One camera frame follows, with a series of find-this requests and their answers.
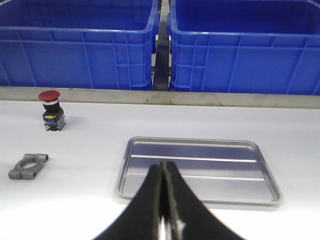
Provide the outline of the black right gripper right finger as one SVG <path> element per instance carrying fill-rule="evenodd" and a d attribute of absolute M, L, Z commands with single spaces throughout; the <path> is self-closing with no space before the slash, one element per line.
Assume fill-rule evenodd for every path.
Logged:
<path fill-rule="evenodd" d="M 166 231 L 172 240 L 242 240 L 196 197 L 174 162 L 163 161 L 168 214 Z"/>

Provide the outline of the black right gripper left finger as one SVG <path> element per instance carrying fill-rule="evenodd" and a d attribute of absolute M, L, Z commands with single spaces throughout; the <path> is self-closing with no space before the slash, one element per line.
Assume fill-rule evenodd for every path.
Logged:
<path fill-rule="evenodd" d="M 151 165 L 125 210 L 96 240 L 158 240 L 162 218 L 163 163 Z"/>

